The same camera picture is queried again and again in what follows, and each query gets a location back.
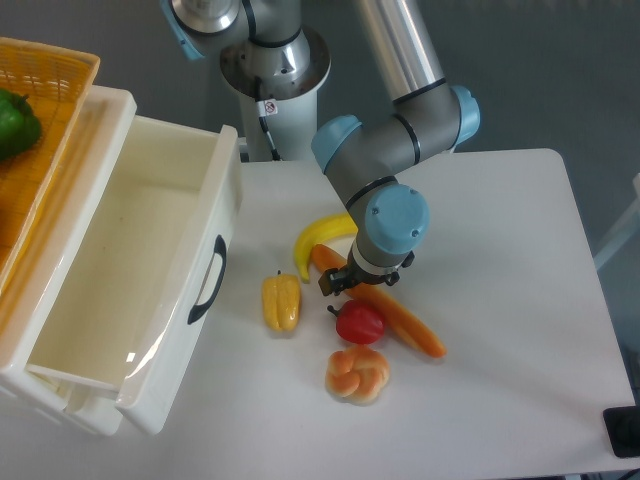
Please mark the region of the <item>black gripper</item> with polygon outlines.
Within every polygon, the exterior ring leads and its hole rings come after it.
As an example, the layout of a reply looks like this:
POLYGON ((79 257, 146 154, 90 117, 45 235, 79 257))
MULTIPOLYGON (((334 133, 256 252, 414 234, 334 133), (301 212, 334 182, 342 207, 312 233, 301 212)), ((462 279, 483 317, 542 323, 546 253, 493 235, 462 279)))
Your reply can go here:
POLYGON ((414 259, 414 252, 410 251, 400 264, 380 267, 368 263, 357 250, 352 249, 348 254, 346 266, 324 271, 318 285, 323 295, 339 295, 359 284, 393 286, 400 279, 399 270, 410 267, 414 259))

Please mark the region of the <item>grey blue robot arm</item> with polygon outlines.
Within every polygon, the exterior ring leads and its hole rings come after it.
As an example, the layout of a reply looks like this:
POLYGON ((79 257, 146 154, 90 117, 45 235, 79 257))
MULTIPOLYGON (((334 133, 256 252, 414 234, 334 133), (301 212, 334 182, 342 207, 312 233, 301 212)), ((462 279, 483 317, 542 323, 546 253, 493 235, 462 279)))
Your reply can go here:
POLYGON ((343 115, 317 122, 331 59, 297 1, 164 1, 186 57, 216 56, 236 94, 252 161, 315 160, 357 227, 346 264, 326 267, 320 288, 398 281, 429 222, 424 198, 397 175, 478 130, 472 94, 446 81, 413 1, 355 5, 394 112, 377 127, 343 115))

